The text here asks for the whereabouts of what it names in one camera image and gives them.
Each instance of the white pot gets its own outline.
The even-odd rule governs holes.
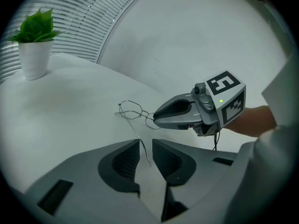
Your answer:
[[[27,80],[46,74],[53,42],[19,43],[21,68]]]

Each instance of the potted plant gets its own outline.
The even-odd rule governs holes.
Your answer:
[[[38,79],[47,72],[53,38],[60,34],[60,31],[53,31],[51,14],[52,9],[45,13],[39,9],[27,16],[20,30],[9,38],[19,43],[21,68],[27,80]]]

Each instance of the black slot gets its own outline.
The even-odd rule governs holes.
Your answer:
[[[187,114],[191,110],[191,104],[186,99],[178,99],[174,101],[173,103],[169,104],[165,108],[163,108],[160,111],[156,111],[153,118],[154,119],[161,119],[161,118],[167,118],[182,114]]]
[[[228,165],[228,166],[231,166],[234,162],[233,160],[224,159],[224,158],[220,158],[220,157],[214,158],[213,161],[218,162],[218,163],[222,163],[222,164],[225,164],[225,165]]]
[[[139,159],[139,140],[133,140],[100,160],[99,175],[109,187],[116,191],[139,194],[139,184],[134,182]]]
[[[53,215],[72,185],[72,182],[59,180],[37,205]]]
[[[202,133],[206,134],[211,127],[212,127],[211,125],[202,125],[201,126]]]
[[[170,186],[184,185],[194,174],[195,160],[159,140],[153,140],[153,160]]]
[[[173,217],[176,217],[186,210],[188,210],[188,208],[186,208],[182,203],[174,200],[171,189],[167,185],[161,222],[165,222]]]

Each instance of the green leaves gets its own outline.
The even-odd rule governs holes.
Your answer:
[[[49,33],[43,34],[40,37],[36,38],[33,42],[47,42],[52,41],[53,37],[59,35],[60,31],[51,31]]]
[[[53,30],[52,9],[42,13],[39,9],[35,14],[27,16],[21,24],[20,30],[9,38],[10,41],[19,43],[47,42],[59,34],[60,31]]]

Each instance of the black cable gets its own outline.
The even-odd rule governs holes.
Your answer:
[[[220,131],[219,131],[219,135],[218,135],[218,139],[217,139],[217,134],[214,135],[214,148],[213,150],[217,151],[217,144],[220,138]]]

